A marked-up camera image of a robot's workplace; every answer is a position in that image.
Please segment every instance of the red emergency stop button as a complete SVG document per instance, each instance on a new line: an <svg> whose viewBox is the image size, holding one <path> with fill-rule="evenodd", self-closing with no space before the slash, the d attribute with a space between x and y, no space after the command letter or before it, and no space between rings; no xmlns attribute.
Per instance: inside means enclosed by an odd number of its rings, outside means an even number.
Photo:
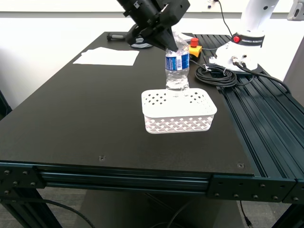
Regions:
<svg viewBox="0 0 304 228"><path fill-rule="evenodd" d="M233 41L236 42L236 43L238 43L240 40L241 40L241 39L240 39L238 36L233 37Z"/></svg>
<svg viewBox="0 0 304 228"><path fill-rule="evenodd" d="M197 38L192 38L191 39L191 43L190 43L191 47L196 48L199 45L199 39Z"/></svg>

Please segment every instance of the plastic basket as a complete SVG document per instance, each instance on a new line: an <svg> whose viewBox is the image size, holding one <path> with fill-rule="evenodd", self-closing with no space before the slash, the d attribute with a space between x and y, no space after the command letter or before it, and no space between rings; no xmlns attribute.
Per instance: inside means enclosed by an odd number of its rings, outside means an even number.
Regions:
<svg viewBox="0 0 304 228"><path fill-rule="evenodd" d="M191 88L188 96L168 96L168 90L142 93L142 113L149 133L207 131L217 108L205 90Z"/></svg>

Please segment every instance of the white paper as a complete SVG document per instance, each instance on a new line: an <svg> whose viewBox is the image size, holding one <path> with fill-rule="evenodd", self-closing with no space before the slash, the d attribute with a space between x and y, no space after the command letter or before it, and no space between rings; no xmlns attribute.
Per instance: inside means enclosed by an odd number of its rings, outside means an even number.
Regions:
<svg viewBox="0 0 304 228"><path fill-rule="evenodd" d="M193 37L190 37L190 36L187 36L187 35L185 35L185 34L183 34L183 33L180 33L180 38L182 38L182 39L185 40L186 42L189 42L189 41L191 41L191 39L192 39Z"/></svg>
<svg viewBox="0 0 304 228"><path fill-rule="evenodd" d="M133 66L139 51L117 51L104 47L87 50L74 64Z"/></svg>

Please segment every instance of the water bottle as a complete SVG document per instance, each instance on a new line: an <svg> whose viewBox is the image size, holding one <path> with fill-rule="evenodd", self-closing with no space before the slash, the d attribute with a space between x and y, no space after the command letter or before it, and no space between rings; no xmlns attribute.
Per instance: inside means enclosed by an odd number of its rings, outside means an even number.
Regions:
<svg viewBox="0 0 304 228"><path fill-rule="evenodd" d="M189 89L189 45L180 38L178 32L173 32L178 51L166 49L166 88L173 96L187 95Z"/></svg>

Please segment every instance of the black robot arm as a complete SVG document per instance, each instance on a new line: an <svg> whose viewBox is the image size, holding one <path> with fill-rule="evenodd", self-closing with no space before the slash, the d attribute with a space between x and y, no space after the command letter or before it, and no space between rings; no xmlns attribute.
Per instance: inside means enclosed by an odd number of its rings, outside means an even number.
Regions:
<svg viewBox="0 0 304 228"><path fill-rule="evenodd" d="M171 26L180 21L190 6L188 0L117 0L124 8L125 17L136 23L126 35L132 45L141 36L147 43L160 49L177 51Z"/></svg>

